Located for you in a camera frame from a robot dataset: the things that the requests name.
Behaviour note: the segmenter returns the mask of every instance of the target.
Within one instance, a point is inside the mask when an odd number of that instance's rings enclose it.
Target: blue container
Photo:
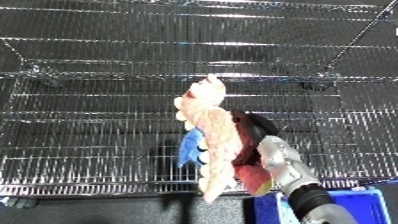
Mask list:
[[[359,224],[391,224],[383,195],[377,189],[329,191]],[[257,224],[300,224],[286,198],[271,193],[254,199]]]

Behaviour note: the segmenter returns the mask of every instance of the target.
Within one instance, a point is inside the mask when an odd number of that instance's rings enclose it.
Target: wire cage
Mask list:
[[[176,165],[173,99],[208,73],[227,85],[225,109],[274,121],[325,187],[396,178],[398,39],[384,9],[0,0],[1,195],[196,192],[196,167]]]

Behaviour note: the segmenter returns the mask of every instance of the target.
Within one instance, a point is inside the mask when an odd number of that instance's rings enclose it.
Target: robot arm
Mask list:
[[[298,151],[277,137],[272,122],[255,114],[232,112],[239,127],[254,141],[261,164],[288,198],[302,224],[357,224],[346,209],[334,203]]]

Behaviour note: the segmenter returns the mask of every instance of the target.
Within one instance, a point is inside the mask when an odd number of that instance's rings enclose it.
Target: blue plush fin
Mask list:
[[[181,168],[185,163],[192,161],[198,165],[202,165],[198,160],[199,155],[202,153],[199,150],[199,142],[202,140],[203,134],[197,129],[190,130],[182,139],[178,148],[178,167]]]

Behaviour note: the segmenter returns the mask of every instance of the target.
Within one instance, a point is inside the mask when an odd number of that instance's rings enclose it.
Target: plush toy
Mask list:
[[[220,196],[234,178],[242,181],[252,195],[263,195],[272,187],[272,178],[260,165],[234,165],[251,139],[239,131],[230,112],[220,107],[226,87],[210,74],[174,100],[179,111],[177,120],[184,121],[189,132],[180,145],[179,166],[189,160],[201,165],[199,189],[211,203]]]

